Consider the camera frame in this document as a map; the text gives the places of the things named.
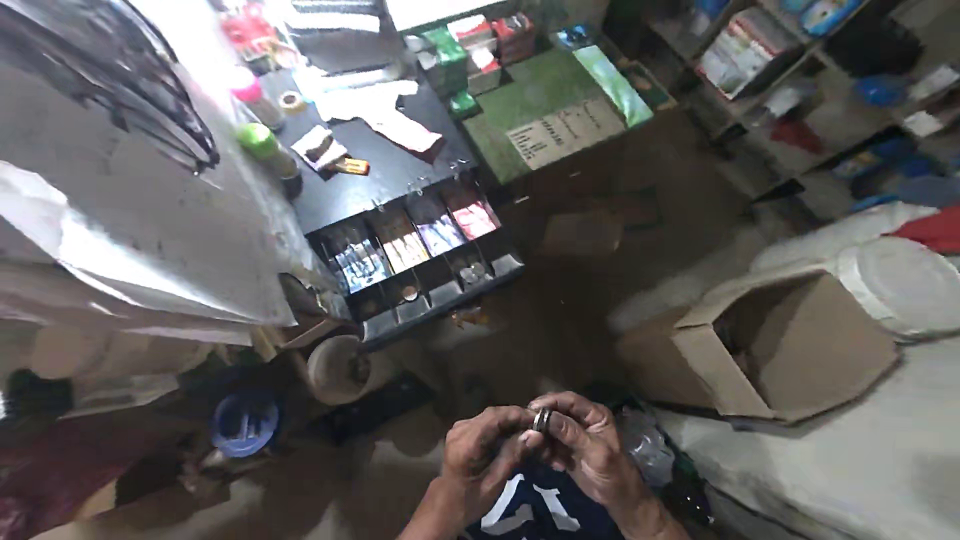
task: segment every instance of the open cardboard box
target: open cardboard box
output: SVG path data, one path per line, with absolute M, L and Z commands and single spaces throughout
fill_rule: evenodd
M 894 340 L 826 272 L 747 276 L 627 332 L 617 344 L 653 402 L 794 423 L 863 394 Z

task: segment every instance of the wrist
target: wrist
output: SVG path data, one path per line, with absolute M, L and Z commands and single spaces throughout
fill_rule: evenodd
M 627 540 L 659 538 L 670 523 L 666 508 L 653 493 L 632 506 L 611 509 L 610 515 Z
M 657 496 L 643 483 L 640 472 L 631 465 L 624 493 L 607 507 L 611 518 L 627 540 L 657 538 L 669 521 L 666 509 Z
M 461 502 L 463 490 L 454 482 L 437 477 L 430 482 L 426 494 L 410 523 L 397 540 L 452 540 L 466 526 L 466 511 Z

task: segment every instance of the jar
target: jar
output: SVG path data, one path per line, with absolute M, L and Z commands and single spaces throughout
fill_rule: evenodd
M 256 75 L 246 67 L 236 66 L 231 73 L 230 93 L 242 101 L 250 112 L 271 130 L 283 127 L 283 112 L 263 92 Z
M 271 176 L 282 182 L 288 199 L 300 195 L 303 179 L 297 158 L 276 140 L 270 128 L 263 124 L 245 124 L 240 128 L 237 140 L 244 150 L 264 165 Z

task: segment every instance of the white container lid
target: white container lid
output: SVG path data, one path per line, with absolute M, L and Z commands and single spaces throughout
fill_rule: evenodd
M 960 271 L 919 242 L 882 237 L 838 256 L 838 278 L 888 330 L 919 337 L 960 330 Z

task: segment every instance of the navy shirt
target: navy shirt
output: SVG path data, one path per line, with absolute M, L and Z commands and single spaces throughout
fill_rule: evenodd
M 536 461 L 517 468 L 493 509 L 466 540 L 623 540 L 606 508 L 567 473 Z

